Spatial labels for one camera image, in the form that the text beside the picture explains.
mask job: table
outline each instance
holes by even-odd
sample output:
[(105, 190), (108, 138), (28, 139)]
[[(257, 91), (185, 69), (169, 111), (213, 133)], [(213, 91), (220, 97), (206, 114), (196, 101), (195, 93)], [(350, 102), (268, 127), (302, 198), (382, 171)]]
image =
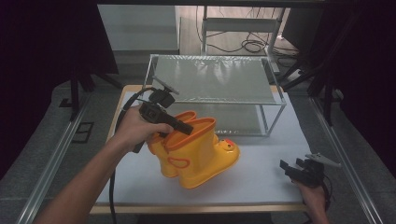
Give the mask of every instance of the table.
[[(140, 86), (126, 86), (118, 110)], [(218, 213), (258, 211), (304, 211), (301, 195), (278, 167), (279, 160), (294, 163), (310, 153), (291, 104), (271, 137), (234, 137), (241, 159), (230, 170), (196, 189), (183, 189), (177, 179), (161, 175), (157, 158), (143, 147), (138, 155), (127, 155), (119, 164), (114, 201), (117, 213)], [(115, 113), (110, 137), (118, 112)], [(109, 213), (108, 186), (92, 214)]]

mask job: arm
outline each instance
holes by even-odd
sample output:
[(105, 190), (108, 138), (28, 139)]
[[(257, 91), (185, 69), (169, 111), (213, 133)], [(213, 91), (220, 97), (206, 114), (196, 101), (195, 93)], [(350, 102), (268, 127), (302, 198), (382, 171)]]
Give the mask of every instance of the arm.
[(329, 219), (327, 218), (325, 211), (325, 193), (323, 187), (309, 188), (304, 184), (292, 180), (293, 183), (297, 185), (306, 206), (308, 207), (308, 215), (314, 224), (329, 224)]
[(148, 123), (137, 107), (130, 108), (116, 134), (38, 216), (35, 223), (84, 223), (117, 164), (134, 145), (152, 133), (170, 133), (167, 124)]

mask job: wall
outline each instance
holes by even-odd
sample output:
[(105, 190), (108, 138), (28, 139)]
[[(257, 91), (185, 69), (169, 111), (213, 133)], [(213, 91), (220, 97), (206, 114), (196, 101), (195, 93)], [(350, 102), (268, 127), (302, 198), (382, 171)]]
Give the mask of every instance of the wall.
[(178, 7), (98, 7), (113, 50), (178, 50)]

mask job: rubber boot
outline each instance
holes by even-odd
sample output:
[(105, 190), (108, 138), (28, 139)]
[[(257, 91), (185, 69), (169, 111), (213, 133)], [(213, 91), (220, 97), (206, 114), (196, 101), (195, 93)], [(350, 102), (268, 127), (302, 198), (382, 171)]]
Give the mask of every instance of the rubber boot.
[[(175, 116), (176, 119), (179, 119), (183, 122), (188, 120), (196, 119), (195, 111), (189, 110), (183, 113), (180, 113)], [(150, 141), (148, 142), (148, 149), (153, 155), (156, 155), (161, 165), (161, 173), (166, 177), (175, 177), (177, 176), (177, 170), (175, 166), (169, 163), (168, 161), (168, 153), (163, 148), (163, 137), (160, 136), (159, 133), (155, 133)]]
[(175, 131), (163, 141), (168, 161), (177, 168), (179, 183), (192, 189), (234, 165), (239, 147), (231, 140), (219, 141), (213, 118), (187, 121), (193, 127), (191, 135)]

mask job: black curtain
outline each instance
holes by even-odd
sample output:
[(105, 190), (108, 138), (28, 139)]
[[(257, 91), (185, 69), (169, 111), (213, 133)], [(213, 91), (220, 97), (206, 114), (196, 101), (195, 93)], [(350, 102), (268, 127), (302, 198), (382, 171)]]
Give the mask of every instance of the black curtain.
[(396, 176), (395, 15), (393, 1), (362, 4), (334, 74), (335, 87), (345, 96), (341, 108)]
[(1, 176), (42, 120), (54, 87), (79, 76), (117, 74), (94, 1), (0, 4)]

